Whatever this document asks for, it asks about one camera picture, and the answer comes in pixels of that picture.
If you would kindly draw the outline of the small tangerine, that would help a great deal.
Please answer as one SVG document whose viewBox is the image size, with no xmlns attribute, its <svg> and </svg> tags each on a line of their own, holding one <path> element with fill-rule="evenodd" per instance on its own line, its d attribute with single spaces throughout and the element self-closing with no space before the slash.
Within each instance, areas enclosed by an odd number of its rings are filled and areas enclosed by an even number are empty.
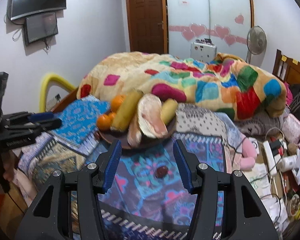
<svg viewBox="0 0 300 240">
<path fill-rule="evenodd" d="M 114 112 L 110 112 L 110 113 L 108 114 L 108 117 L 109 117 L 109 119 L 111 120 L 111 122 L 113 122 L 115 116 L 116 116 L 116 113 L 114 113 Z"/>
<path fill-rule="evenodd" d="M 102 114 L 98 117 L 96 126 L 100 131 L 107 131 L 110 129 L 112 118 L 107 114 Z"/>
</svg>

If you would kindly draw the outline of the small pomelo segment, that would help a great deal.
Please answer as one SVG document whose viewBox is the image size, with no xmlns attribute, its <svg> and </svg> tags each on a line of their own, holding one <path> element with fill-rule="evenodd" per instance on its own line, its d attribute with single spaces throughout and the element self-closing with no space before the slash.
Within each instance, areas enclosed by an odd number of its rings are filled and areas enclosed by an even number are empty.
<svg viewBox="0 0 300 240">
<path fill-rule="evenodd" d="M 130 123 L 127 142 L 132 148 L 136 148 L 141 143 L 142 134 L 139 128 L 139 123 L 137 119 L 133 119 Z"/>
</svg>

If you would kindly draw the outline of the large pomelo segment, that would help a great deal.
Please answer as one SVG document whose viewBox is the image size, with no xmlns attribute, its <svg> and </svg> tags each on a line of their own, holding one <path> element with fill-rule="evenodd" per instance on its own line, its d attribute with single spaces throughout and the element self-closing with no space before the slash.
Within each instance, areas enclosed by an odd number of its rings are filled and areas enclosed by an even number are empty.
<svg viewBox="0 0 300 240">
<path fill-rule="evenodd" d="M 138 103 L 138 123 L 142 133 L 152 139 L 163 138 L 168 134 L 161 119 L 161 100 L 153 94 L 145 94 Z"/>
</svg>

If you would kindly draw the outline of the yellow foam tube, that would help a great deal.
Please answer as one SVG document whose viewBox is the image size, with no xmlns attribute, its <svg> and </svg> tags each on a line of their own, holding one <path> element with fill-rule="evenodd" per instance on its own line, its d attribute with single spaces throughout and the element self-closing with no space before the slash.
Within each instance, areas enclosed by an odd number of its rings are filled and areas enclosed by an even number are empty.
<svg viewBox="0 0 300 240">
<path fill-rule="evenodd" d="M 56 73 L 49 72 L 45 74 L 42 78 L 39 93 L 39 112 L 46 111 L 47 95 L 52 86 L 61 87 L 63 90 L 66 90 L 69 93 L 77 89 L 77 87 L 71 84 L 68 80 Z"/>
</svg>

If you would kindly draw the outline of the blue patterned cloth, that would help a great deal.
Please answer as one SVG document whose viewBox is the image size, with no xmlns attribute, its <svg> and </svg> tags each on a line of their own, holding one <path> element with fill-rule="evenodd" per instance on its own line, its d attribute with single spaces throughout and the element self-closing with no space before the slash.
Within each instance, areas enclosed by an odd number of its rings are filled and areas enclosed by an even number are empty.
<svg viewBox="0 0 300 240">
<path fill-rule="evenodd" d="M 94 137 L 97 119 L 106 113 L 109 107 L 108 102 L 98 100 L 92 95 L 75 100 L 61 113 L 56 114 L 62 125 L 49 133 L 76 152 L 89 156 L 99 143 Z"/>
</svg>

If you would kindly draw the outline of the dark red jujube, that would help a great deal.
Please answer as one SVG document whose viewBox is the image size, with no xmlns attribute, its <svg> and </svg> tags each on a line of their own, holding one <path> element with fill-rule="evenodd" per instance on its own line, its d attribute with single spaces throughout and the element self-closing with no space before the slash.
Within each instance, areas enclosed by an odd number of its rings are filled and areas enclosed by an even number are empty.
<svg viewBox="0 0 300 240">
<path fill-rule="evenodd" d="M 168 174 L 168 167 L 165 165 L 158 167 L 155 172 L 156 177 L 159 179 L 164 178 L 167 174 Z"/>
</svg>

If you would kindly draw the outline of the round dark brown plate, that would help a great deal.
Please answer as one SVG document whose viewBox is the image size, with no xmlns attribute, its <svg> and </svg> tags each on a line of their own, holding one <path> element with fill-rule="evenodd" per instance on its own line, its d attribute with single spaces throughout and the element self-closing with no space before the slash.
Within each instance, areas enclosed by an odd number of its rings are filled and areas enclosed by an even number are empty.
<svg viewBox="0 0 300 240">
<path fill-rule="evenodd" d="M 118 114 L 121 118 L 128 118 L 127 121 L 130 120 L 130 123 L 124 131 L 112 131 L 110 129 L 114 119 Z M 163 138 L 147 137 L 143 135 L 141 129 L 137 127 L 139 123 L 137 121 L 133 121 L 134 114 L 135 109 L 125 111 L 121 111 L 118 109 L 116 113 L 113 111 L 107 111 L 105 114 L 101 114 L 96 120 L 96 125 L 98 128 L 98 137 L 109 144 L 111 144 L 115 140 L 119 140 L 121 141 L 121 146 L 123 149 L 131 150 L 152 147 L 162 142 L 164 139 L 169 138 L 175 130 L 176 117 L 174 117 L 167 124 L 168 133 Z"/>
</svg>

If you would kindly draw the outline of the pink plush toy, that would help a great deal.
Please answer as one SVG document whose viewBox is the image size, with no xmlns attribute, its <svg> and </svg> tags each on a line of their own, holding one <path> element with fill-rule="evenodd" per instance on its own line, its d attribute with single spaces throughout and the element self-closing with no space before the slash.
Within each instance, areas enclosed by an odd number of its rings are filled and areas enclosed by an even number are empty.
<svg viewBox="0 0 300 240">
<path fill-rule="evenodd" d="M 242 171 L 250 171 L 256 163 L 257 152 L 253 143 L 245 135 L 241 134 L 242 139 L 242 157 L 240 169 Z"/>
</svg>

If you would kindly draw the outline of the white patterned pillow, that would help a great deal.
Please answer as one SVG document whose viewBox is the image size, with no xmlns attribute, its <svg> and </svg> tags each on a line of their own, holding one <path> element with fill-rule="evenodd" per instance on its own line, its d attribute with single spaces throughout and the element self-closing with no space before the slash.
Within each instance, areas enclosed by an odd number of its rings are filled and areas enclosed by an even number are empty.
<svg viewBox="0 0 300 240">
<path fill-rule="evenodd" d="M 177 132 L 221 137 L 228 142 L 224 121 L 212 111 L 191 103 L 179 103 L 175 113 Z"/>
</svg>

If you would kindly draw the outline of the white power strip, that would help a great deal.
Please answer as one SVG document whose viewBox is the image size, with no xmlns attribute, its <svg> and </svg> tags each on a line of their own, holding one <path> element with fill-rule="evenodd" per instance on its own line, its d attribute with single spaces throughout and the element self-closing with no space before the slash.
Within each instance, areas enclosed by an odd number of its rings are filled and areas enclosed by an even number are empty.
<svg viewBox="0 0 300 240">
<path fill-rule="evenodd" d="M 267 163 L 268 163 L 268 171 L 271 178 L 274 178 L 277 174 L 276 163 L 270 148 L 270 144 L 268 141 L 263 142 L 263 148 L 266 155 Z"/>
</svg>

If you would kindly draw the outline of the large orange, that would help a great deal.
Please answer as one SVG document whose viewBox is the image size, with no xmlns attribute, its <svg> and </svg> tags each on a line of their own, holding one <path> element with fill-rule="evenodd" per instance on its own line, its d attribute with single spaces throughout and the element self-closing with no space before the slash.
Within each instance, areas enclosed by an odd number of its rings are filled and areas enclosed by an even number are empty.
<svg viewBox="0 0 300 240">
<path fill-rule="evenodd" d="M 119 109 L 119 107 L 122 105 L 122 103 L 124 102 L 126 96 L 125 95 L 117 95 L 115 96 L 111 103 L 110 103 L 110 110 L 113 113 L 116 113 L 117 110 Z"/>
</svg>

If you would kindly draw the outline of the white bottle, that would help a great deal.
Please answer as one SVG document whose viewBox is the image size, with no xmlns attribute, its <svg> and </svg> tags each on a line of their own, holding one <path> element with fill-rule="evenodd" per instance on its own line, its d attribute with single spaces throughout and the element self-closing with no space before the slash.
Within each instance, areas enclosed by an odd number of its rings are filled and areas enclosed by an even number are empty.
<svg viewBox="0 0 300 240">
<path fill-rule="evenodd" d="M 279 170 L 281 172 L 291 171 L 294 168 L 294 166 L 296 165 L 297 158 L 298 158 L 297 155 L 291 155 L 291 156 L 282 158 L 280 166 L 279 166 Z"/>
</svg>

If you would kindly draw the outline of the colourful patchwork blanket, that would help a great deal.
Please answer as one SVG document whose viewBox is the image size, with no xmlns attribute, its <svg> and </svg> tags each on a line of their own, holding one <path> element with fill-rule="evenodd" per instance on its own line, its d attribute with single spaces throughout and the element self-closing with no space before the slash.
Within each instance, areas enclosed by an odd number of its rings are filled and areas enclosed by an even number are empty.
<svg viewBox="0 0 300 240">
<path fill-rule="evenodd" d="M 286 106 L 286 87 L 273 74 L 231 54 L 218 53 L 209 63 L 170 54 L 116 53 L 99 62 L 81 81 L 77 97 L 111 101 L 130 90 L 161 100 L 192 103 L 231 120 L 265 111 L 272 118 Z"/>
</svg>

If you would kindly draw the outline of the white box appliance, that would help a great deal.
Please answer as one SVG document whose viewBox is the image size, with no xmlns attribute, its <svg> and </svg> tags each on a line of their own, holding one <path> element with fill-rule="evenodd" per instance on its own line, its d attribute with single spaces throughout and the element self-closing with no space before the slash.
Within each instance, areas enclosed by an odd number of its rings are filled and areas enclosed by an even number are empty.
<svg viewBox="0 0 300 240">
<path fill-rule="evenodd" d="M 195 40 L 191 43 L 190 57 L 201 62 L 212 61 L 217 54 L 217 47 L 210 39 Z"/>
</svg>

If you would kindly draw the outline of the wooden headboard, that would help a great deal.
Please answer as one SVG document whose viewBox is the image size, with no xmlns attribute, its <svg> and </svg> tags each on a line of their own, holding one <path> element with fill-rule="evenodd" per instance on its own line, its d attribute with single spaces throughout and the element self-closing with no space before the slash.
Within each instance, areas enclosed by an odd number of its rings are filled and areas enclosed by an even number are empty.
<svg viewBox="0 0 300 240">
<path fill-rule="evenodd" d="M 273 75 L 289 85 L 300 85 L 300 62 L 276 51 Z"/>
</svg>

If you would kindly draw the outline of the white standing fan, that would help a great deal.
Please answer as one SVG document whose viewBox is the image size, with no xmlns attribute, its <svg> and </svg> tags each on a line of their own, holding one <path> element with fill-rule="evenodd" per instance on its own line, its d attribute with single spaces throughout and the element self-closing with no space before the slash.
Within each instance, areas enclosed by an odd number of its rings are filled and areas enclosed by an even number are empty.
<svg viewBox="0 0 300 240">
<path fill-rule="evenodd" d="M 252 55 L 260 55 L 266 50 L 267 38 L 264 30 L 259 26 L 253 26 L 247 35 L 247 58 L 246 62 L 250 63 Z"/>
</svg>

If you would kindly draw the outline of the brown wooden door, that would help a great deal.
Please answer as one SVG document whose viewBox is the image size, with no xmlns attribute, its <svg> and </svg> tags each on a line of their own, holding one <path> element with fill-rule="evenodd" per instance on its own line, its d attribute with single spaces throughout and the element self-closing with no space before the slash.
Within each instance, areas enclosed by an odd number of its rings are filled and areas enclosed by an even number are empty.
<svg viewBox="0 0 300 240">
<path fill-rule="evenodd" d="M 126 0 L 131 51 L 167 52 L 164 0 Z"/>
</svg>

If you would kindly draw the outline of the wardrobe with pink hearts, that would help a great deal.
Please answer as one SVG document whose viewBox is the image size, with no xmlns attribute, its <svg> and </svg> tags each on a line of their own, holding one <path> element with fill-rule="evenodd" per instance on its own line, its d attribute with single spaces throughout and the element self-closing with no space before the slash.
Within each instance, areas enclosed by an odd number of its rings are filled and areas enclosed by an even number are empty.
<svg viewBox="0 0 300 240">
<path fill-rule="evenodd" d="M 191 44 L 209 38 L 218 53 L 247 57 L 250 0 L 167 0 L 168 52 L 191 56 Z"/>
</svg>

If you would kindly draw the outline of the small wall monitor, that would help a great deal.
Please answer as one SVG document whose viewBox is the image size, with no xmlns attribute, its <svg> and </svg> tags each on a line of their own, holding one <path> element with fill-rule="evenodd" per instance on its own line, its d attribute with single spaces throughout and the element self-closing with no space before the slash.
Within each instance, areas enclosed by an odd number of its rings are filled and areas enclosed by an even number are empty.
<svg viewBox="0 0 300 240">
<path fill-rule="evenodd" d="M 58 34 L 57 16 L 55 12 L 36 14 L 25 18 L 23 35 L 25 45 L 46 40 Z"/>
</svg>

